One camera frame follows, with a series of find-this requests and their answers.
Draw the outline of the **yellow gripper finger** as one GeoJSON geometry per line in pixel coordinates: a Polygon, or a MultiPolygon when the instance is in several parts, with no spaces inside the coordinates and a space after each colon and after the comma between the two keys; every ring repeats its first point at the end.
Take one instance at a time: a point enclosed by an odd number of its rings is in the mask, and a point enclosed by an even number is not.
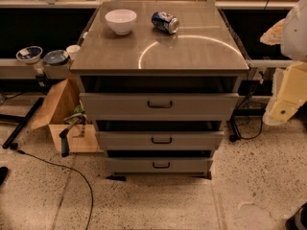
{"type": "Polygon", "coordinates": [[[282,29],[284,25],[284,19],[276,22],[260,37],[260,42],[266,45],[277,45],[281,42],[282,29]]]}
{"type": "Polygon", "coordinates": [[[307,62],[295,62],[285,70],[276,69],[272,79],[272,96],[263,122],[268,126],[287,123],[307,102],[307,62]]]}

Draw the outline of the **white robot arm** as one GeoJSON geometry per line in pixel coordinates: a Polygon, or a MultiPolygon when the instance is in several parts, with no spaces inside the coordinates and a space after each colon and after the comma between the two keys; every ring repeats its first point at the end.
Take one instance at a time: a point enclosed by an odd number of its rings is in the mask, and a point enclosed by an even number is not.
{"type": "Polygon", "coordinates": [[[281,53],[294,61],[273,75],[272,96],[263,122],[269,126],[285,124],[307,102],[307,0],[299,0],[260,37],[267,45],[280,45],[281,53]]]}

